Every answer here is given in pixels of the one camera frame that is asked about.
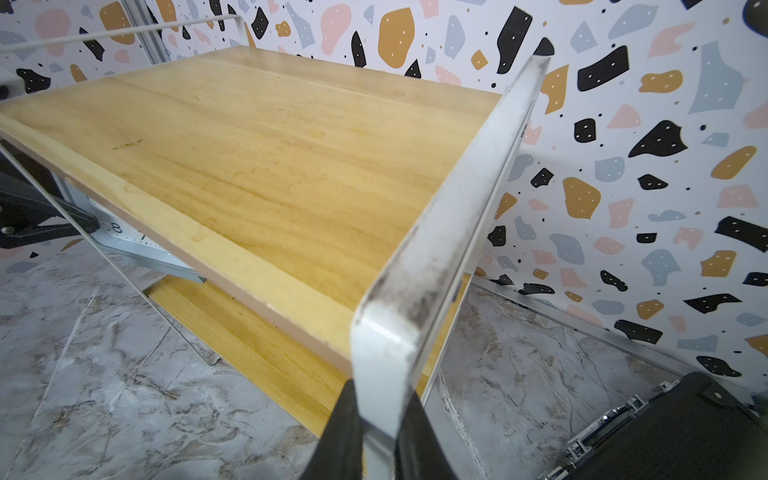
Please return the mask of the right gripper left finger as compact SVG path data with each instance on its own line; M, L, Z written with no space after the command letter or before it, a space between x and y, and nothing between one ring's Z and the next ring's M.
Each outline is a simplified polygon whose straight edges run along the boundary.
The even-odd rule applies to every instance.
M360 480L363 476L363 423L355 385L348 380L339 395L301 480Z

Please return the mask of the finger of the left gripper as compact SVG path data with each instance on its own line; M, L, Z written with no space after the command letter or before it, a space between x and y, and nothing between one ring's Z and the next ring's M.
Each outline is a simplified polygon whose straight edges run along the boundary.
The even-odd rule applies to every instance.
M99 229L99 221L90 212L67 201L61 194L53 174L43 165L2 140L4 147L35 180L61 203L67 213L87 233ZM46 224L61 217L60 212L1 155L1 248L13 249L45 241L78 235L70 222Z

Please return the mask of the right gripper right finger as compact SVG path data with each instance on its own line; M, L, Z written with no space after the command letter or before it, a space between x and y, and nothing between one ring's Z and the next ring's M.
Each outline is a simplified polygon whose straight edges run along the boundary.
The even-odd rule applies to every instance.
M398 480L456 480L432 429L418 394L413 391L399 430L395 450Z

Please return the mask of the grey rectangular alarm clock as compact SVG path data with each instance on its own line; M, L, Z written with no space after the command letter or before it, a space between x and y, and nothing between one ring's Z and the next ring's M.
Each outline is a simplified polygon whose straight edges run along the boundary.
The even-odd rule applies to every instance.
M122 256L133 264L178 278L204 283L206 279L189 265L172 255L149 236L137 230L103 205L78 190L70 181L55 175L62 195L78 208L99 221L92 233L94 241L106 251Z

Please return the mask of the wooden two-tier shelf white frame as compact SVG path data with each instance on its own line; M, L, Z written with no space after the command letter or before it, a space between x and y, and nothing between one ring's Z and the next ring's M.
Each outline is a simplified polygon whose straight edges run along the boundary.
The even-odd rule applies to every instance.
M5 100L1 136L350 374L389 479L548 66L495 95L237 46Z

